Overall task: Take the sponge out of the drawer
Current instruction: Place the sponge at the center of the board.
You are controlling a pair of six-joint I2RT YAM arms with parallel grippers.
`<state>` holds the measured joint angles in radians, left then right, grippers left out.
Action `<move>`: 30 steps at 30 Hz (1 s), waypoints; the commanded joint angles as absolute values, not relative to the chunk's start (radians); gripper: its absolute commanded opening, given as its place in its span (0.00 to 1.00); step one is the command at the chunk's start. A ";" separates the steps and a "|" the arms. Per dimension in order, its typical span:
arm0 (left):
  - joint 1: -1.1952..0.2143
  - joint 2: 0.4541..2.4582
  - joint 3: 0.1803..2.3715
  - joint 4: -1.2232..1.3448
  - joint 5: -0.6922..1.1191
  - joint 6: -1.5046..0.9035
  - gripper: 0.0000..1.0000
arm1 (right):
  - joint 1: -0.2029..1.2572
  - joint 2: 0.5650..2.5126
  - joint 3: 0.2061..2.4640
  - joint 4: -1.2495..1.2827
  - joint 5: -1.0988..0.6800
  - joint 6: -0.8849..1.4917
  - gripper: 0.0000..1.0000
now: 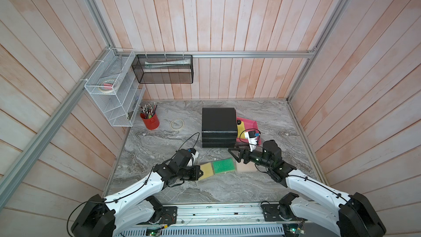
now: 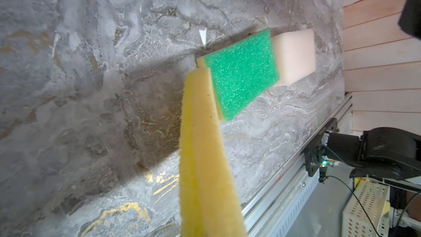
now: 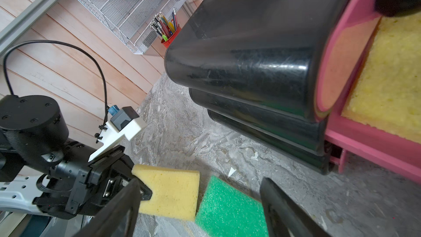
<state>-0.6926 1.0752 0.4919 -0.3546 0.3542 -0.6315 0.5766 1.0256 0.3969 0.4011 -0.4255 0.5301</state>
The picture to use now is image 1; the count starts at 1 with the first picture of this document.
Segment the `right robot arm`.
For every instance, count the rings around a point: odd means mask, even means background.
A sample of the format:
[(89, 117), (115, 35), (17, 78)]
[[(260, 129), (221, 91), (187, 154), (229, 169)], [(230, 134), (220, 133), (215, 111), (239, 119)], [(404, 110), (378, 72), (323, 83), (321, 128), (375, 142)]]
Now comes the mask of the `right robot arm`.
[(282, 158), (274, 140), (262, 150), (233, 148), (229, 153), (237, 162), (253, 162), (266, 168), (276, 182), (292, 190), (279, 202), (281, 217), (311, 221), (340, 237), (382, 237), (387, 229), (370, 201), (360, 193), (348, 194), (307, 176)]

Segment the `dull yellow sponge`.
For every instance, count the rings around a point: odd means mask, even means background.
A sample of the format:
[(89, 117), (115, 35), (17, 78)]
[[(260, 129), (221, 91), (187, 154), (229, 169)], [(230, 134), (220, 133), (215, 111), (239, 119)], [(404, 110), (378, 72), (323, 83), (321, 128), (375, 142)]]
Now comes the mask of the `dull yellow sponge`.
[(200, 165), (200, 169), (203, 172), (203, 175), (198, 179), (199, 181), (214, 176), (214, 170), (211, 162)]

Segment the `bright yellow sponge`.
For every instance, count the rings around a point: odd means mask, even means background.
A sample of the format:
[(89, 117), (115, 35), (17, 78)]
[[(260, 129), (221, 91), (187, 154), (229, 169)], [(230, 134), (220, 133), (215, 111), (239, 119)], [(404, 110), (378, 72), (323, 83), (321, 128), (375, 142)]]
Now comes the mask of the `bright yellow sponge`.
[(241, 125), (238, 125), (237, 126), (237, 137), (238, 138), (241, 138), (241, 136), (242, 136), (242, 133), (245, 131), (245, 124), (244, 124), (244, 122), (243, 121), (241, 121)]

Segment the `black drawer cabinet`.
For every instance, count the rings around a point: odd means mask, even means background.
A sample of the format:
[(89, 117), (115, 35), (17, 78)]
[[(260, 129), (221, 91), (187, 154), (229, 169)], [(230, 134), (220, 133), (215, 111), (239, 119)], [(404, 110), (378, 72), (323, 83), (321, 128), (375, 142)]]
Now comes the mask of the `black drawer cabinet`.
[(202, 109), (203, 148), (233, 148), (237, 135), (235, 108)]

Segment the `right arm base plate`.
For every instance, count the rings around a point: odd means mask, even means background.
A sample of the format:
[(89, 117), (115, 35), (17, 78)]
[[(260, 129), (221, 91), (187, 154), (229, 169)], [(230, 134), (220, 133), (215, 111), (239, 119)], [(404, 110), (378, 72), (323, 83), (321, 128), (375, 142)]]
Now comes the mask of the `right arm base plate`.
[(266, 222), (287, 222), (296, 219), (296, 216), (286, 205), (261, 203), (260, 208)]

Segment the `beige sponge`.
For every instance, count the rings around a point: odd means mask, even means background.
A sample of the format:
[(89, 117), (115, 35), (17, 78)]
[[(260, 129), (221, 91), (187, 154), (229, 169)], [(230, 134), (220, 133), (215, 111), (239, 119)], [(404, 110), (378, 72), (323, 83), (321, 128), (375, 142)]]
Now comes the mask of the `beige sponge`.
[(236, 163), (236, 171), (238, 173), (251, 173), (251, 172), (257, 172), (257, 168), (255, 167), (253, 162), (249, 162), (247, 164), (244, 164), (243, 162)]

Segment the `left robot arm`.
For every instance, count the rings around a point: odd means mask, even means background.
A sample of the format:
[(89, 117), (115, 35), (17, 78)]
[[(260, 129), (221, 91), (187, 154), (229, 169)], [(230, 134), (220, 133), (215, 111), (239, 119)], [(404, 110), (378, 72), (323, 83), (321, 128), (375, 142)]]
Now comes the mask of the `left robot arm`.
[(186, 181), (197, 181), (203, 172), (195, 164), (194, 148), (179, 149), (168, 160), (156, 164), (149, 174), (127, 188), (106, 197), (96, 194), (79, 204), (81, 209), (66, 230), (71, 237), (116, 237), (130, 227), (150, 221), (158, 224), (162, 204), (155, 194)]

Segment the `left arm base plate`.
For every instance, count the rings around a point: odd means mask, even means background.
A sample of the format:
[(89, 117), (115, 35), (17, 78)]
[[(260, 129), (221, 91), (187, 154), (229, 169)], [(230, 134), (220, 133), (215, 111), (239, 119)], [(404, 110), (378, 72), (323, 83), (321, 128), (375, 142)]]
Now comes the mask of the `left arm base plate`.
[(164, 206), (157, 211), (153, 207), (142, 207), (135, 212), (135, 216), (138, 225), (172, 225), (177, 221), (177, 213), (177, 206)]

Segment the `green yellow sponge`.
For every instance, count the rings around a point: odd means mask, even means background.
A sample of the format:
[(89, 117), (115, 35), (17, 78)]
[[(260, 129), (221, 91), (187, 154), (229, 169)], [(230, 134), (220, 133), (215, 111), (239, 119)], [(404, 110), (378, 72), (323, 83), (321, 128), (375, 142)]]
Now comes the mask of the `green yellow sponge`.
[(214, 161), (212, 162), (212, 167), (214, 174), (227, 173), (236, 170), (236, 166), (233, 162), (233, 159)]

